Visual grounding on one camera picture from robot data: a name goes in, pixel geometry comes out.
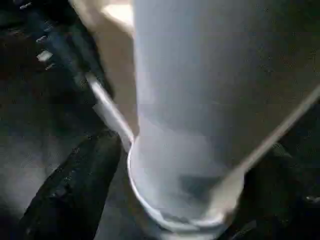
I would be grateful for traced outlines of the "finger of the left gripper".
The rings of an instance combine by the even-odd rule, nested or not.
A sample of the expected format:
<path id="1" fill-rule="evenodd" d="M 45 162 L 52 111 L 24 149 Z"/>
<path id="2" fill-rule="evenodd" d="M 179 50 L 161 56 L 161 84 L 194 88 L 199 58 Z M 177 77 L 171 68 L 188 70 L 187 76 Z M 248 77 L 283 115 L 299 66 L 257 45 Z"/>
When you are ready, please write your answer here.
<path id="1" fill-rule="evenodd" d="M 102 66 L 96 42 L 76 13 L 72 16 L 71 39 L 79 54 L 85 73 L 94 75 L 108 95 L 114 98 L 114 89 Z"/>

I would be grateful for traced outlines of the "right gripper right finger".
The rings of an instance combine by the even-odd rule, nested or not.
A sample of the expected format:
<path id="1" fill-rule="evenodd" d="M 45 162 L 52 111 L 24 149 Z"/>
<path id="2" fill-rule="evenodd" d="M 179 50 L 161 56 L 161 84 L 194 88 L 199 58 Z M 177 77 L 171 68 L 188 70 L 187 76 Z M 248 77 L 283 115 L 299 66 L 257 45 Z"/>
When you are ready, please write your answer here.
<path id="1" fill-rule="evenodd" d="M 320 148 L 275 144 L 247 175 L 250 216 L 240 240 L 320 238 Z"/>

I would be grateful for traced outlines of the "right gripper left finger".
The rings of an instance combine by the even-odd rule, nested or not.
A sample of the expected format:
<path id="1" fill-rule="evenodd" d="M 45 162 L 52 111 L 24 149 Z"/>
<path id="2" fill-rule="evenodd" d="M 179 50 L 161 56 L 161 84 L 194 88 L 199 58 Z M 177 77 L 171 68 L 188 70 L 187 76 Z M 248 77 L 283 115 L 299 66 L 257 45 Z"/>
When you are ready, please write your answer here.
<path id="1" fill-rule="evenodd" d="M 114 131 L 82 141 L 45 180 L 17 229 L 18 240 L 92 240 L 123 145 Z"/>

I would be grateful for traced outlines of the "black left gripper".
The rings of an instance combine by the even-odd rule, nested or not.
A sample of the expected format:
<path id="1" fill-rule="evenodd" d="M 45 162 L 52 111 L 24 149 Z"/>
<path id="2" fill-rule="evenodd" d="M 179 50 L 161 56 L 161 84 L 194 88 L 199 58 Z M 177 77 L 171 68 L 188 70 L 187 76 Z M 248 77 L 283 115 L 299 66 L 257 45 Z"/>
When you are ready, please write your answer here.
<path id="1" fill-rule="evenodd" d="M 68 0 L 2 0 L 0 29 L 28 26 L 35 40 L 52 54 L 52 62 L 64 71 L 63 87 L 81 103 L 94 103 L 80 55 L 72 42 L 73 7 Z"/>

